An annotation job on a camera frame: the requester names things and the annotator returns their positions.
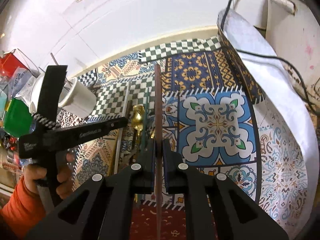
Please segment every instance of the hand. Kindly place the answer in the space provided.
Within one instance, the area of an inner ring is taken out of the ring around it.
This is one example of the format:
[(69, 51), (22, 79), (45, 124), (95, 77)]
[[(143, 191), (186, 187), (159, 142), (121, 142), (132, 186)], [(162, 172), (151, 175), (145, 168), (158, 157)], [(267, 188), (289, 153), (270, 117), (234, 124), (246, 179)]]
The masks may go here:
[[(72, 154), (67, 153), (67, 162), (72, 162), (74, 157)], [(23, 171), (24, 176), (24, 184), (26, 188), (34, 193), (39, 195), (37, 185), (35, 183), (35, 179), (44, 179), (47, 174), (47, 169), (40, 167), (37, 164), (29, 164)], [(71, 170), (67, 165), (63, 165), (59, 168), (59, 173), (57, 175), (58, 182), (61, 183), (57, 187), (57, 194), (60, 196), (61, 199), (65, 199), (72, 193), (72, 179), (71, 179)]]

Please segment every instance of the orange sleeve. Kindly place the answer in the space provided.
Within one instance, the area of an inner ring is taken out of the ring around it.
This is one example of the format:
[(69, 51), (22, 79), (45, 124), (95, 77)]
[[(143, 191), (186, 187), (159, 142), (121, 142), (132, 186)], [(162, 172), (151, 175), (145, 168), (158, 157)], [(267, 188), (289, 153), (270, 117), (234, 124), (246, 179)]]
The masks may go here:
[(45, 217), (45, 211), (40, 197), (26, 188), (22, 177), (9, 202), (0, 210), (0, 215), (17, 237), (24, 238)]

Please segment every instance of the white dot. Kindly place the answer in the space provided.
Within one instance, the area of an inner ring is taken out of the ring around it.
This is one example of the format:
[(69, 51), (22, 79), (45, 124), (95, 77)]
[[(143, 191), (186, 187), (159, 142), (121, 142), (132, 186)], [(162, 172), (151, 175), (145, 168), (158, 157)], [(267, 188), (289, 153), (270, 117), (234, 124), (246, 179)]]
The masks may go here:
[(227, 176), (224, 173), (218, 173), (217, 174), (217, 179), (219, 180), (225, 180)]
[(137, 171), (141, 169), (141, 165), (139, 163), (134, 163), (131, 165), (131, 169)]
[(188, 164), (186, 164), (186, 163), (180, 163), (180, 164), (178, 165), (178, 168), (179, 168), (180, 170), (186, 170), (186, 169), (188, 168)]
[(102, 175), (101, 174), (94, 174), (92, 176), (92, 180), (93, 181), (100, 181), (100, 180), (102, 180)]

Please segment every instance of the white cup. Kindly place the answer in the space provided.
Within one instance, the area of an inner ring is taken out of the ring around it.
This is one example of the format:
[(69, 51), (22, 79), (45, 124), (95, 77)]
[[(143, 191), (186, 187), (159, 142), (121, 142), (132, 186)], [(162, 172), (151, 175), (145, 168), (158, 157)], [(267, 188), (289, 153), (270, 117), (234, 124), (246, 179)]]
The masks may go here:
[(62, 90), (58, 106), (81, 118), (85, 118), (92, 113), (97, 103), (96, 96), (81, 84), (76, 77), (71, 78), (70, 82), (72, 83), (71, 87), (69, 84), (65, 85), (70, 91)]
[[(30, 113), (37, 111), (43, 79), (44, 75), (39, 76), (33, 86), (31, 104), (29, 106)], [(67, 89), (62, 89), (58, 106), (81, 118), (85, 118), (92, 113), (97, 103), (96, 96), (81, 84), (76, 77), (71, 78), (70, 82), (72, 86), (67, 83), (65, 84)]]

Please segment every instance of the green leaf motif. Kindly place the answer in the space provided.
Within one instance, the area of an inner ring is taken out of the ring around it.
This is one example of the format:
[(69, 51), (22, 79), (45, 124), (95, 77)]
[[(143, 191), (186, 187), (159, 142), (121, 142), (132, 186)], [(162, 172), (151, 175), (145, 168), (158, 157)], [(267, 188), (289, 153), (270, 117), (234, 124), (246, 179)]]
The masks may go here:
[(200, 150), (201, 150), (201, 148), (198, 148), (196, 143), (195, 143), (191, 148), (191, 153), (197, 153)]
[(199, 104), (191, 102), (191, 103), (190, 103), (190, 106), (191, 106), (191, 108), (192, 108), (193, 110), (195, 110), (195, 109), (196, 109), (196, 106), (199, 106)]
[(238, 99), (232, 100), (230, 104), (234, 104), (235, 107), (238, 106)]
[(240, 145), (237, 145), (237, 147), (241, 150), (245, 150), (245, 144), (243, 140), (240, 140)]

